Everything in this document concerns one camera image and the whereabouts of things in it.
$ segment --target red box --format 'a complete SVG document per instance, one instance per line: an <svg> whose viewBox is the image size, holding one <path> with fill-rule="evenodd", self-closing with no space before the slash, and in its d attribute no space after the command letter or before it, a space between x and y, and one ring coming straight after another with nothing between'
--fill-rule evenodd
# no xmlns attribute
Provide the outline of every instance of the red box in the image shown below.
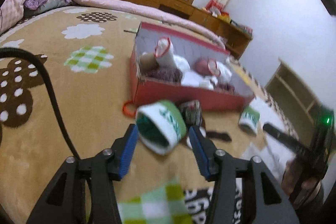
<svg viewBox="0 0 336 224"><path fill-rule="evenodd" d="M242 110L248 105L254 94L250 87L232 71L230 84L234 85L236 94L226 91L206 90L203 88L181 86L141 74L138 57L144 52L154 52L160 37L170 37L174 45L174 54L186 58L193 65L200 58L212 58L225 63L228 51L215 45L199 40L193 36L166 28L142 22L135 38L131 56L131 88L132 100L135 105L147 105L158 100L167 99L174 103L199 100L202 110Z"/></svg>

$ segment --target wooden shelf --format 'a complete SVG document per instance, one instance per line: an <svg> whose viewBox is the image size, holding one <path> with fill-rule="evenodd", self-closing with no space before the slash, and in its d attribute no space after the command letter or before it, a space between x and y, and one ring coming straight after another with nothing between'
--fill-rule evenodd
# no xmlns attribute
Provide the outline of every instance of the wooden shelf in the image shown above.
<svg viewBox="0 0 336 224"><path fill-rule="evenodd" d="M300 141L309 146L314 131L314 119L321 105L318 98L302 79L281 60L280 66L268 82L266 90L293 124Z"/></svg>
<svg viewBox="0 0 336 224"><path fill-rule="evenodd" d="M302 110L307 114L308 119L310 120L311 123L314 123L313 118L310 116L308 110L305 108L303 103L299 100L299 98L296 96L295 92L291 89L291 87L279 76L275 75L275 77L284 85L284 87L292 94L293 98L295 101L298 103L298 105L302 108Z"/></svg>

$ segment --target bed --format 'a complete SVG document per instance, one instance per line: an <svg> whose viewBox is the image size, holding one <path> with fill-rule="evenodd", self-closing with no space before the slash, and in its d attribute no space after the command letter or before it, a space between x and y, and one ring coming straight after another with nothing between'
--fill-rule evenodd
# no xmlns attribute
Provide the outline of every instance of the bed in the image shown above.
<svg viewBox="0 0 336 224"><path fill-rule="evenodd" d="M25 19L0 36L1 47L28 50L44 63L67 130L82 158L111 146L134 122L121 110L130 99L129 58L141 21L162 24L123 11L71 6ZM168 27L212 43L192 30ZM87 56L85 63L78 66L78 56L83 55ZM258 97L260 111L265 113L263 122L272 121L295 135L258 81L233 58L230 66ZM4 59L0 78L0 204L16 224L23 224L70 151L36 69L19 59ZM247 135L237 125L239 116L237 112L204 113L208 130L231 135L232 143L215 141L216 146L235 157L241 157L251 145L265 150L266 136L260 126L258 135ZM169 156L158 157L139 142L129 174L115 183L117 199L132 199L174 177L183 189L209 186L186 146L178 145Z"/></svg>

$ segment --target white cloth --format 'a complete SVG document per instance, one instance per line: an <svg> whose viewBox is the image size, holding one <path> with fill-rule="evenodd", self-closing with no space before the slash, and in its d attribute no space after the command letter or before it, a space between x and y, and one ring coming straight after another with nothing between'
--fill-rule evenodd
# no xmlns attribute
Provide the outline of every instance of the white cloth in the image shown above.
<svg viewBox="0 0 336 224"><path fill-rule="evenodd" d="M273 124L279 130L285 130L285 126L278 114L261 98L255 98L250 103L250 106L260 113L259 122L261 127L268 122ZM293 159L295 155L268 134L266 134L266 142L267 146L261 151L258 150L253 143L251 143L247 150L245 150L245 152L241 155L241 158L250 160L253 156L261 157L276 180L281 183L286 168L286 162Z"/></svg>
<svg viewBox="0 0 336 224"><path fill-rule="evenodd" d="M222 64L221 62L216 62L217 68L220 70L220 76L218 77L218 81L222 84L227 84L231 81L232 72L230 69Z"/></svg>
<svg viewBox="0 0 336 224"><path fill-rule="evenodd" d="M217 78L215 76L211 76L211 77L206 76L204 78L203 76L199 75L197 72L193 70L189 70L183 73L181 85L214 90L214 86L210 80L213 81L215 85L218 83Z"/></svg>
<svg viewBox="0 0 336 224"><path fill-rule="evenodd" d="M155 48L155 58L157 63L162 68L175 69L176 63L174 60L174 46L169 38L161 38L157 42Z"/></svg>
<svg viewBox="0 0 336 224"><path fill-rule="evenodd" d="M174 62L176 67L182 71L182 73L185 73L186 71L190 70L190 65L187 61L187 59L185 59L182 56L178 56L178 55L174 55Z"/></svg>

